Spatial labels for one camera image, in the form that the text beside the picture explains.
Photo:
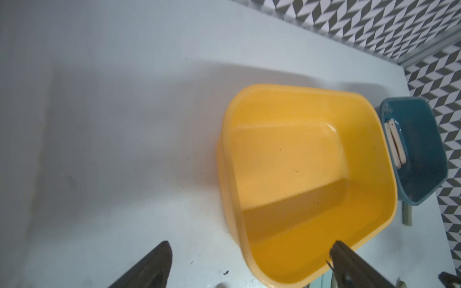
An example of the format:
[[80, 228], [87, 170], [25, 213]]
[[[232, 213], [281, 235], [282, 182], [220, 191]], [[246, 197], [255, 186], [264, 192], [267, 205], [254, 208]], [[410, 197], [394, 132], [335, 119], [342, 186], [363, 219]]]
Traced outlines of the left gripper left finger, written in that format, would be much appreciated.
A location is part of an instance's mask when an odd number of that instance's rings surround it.
[[162, 241], [109, 287], [165, 288], [172, 260], [173, 253], [169, 242]]

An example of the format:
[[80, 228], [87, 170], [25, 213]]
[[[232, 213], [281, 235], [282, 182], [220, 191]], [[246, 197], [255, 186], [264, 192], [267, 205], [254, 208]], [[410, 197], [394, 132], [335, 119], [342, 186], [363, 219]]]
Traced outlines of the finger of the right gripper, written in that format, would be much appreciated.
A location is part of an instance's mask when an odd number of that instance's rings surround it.
[[438, 276], [445, 288], [461, 288], [461, 278], [447, 272], [442, 272]]

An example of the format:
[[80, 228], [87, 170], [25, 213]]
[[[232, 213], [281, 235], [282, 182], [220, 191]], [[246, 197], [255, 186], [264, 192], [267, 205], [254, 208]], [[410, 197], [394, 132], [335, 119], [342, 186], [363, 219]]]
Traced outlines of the pink fruit knife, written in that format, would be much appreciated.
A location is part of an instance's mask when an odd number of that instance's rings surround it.
[[406, 164], [407, 162], [407, 157], [405, 154], [405, 149], [403, 147], [403, 142], [402, 139], [400, 138], [399, 131], [397, 129], [397, 125], [394, 119], [390, 119], [387, 122], [390, 126], [391, 133], [393, 135], [394, 142], [396, 144], [397, 152], [399, 154], [400, 162], [401, 162], [401, 167], [402, 165]]
[[387, 137], [388, 146], [389, 146], [389, 149], [390, 149], [390, 154], [392, 156], [394, 166], [395, 166], [396, 169], [400, 169], [401, 168], [401, 162], [400, 162], [399, 154], [397, 152], [396, 144], [394, 142], [393, 135], [391, 133], [391, 129], [390, 129], [389, 124], [385, 123], [384, 128], [385, 128], [385, 134], [386, 134], [386, 137]]

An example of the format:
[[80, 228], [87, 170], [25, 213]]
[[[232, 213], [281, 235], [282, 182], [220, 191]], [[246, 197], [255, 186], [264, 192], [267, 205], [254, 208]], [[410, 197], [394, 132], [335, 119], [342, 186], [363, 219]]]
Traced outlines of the dark teal storage box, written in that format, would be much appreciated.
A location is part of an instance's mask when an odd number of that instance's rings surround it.
[[383, 127], [395, 120], [407, 157], [400, 169], [394, 166], [398, 198], [418, 206], [448, 177], [447, 156], [432, 109], [424, 99], [397, 97], [385, 99], [377, 113]]

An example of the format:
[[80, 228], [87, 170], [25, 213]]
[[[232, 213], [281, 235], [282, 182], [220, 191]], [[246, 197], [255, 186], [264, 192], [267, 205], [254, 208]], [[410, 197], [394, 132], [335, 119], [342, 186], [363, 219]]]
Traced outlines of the yellow storage box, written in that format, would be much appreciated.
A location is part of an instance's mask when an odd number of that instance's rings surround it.
[[257, 84], [230, 102], [217, 143], [224, 213], [252, 274], [302, 288], [337, 241], [356, 250], [397, 210], [397, 184], [372, 104], [353, 92]]

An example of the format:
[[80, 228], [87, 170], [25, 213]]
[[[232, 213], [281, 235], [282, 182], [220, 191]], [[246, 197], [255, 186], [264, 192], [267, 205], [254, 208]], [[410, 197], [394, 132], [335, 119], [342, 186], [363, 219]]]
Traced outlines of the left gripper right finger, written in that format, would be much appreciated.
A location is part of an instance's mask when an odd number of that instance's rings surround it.
[[339, 288], [394, 288], [394, 285], [364, 261], [344, 242], [330, 249], [329, 267]]

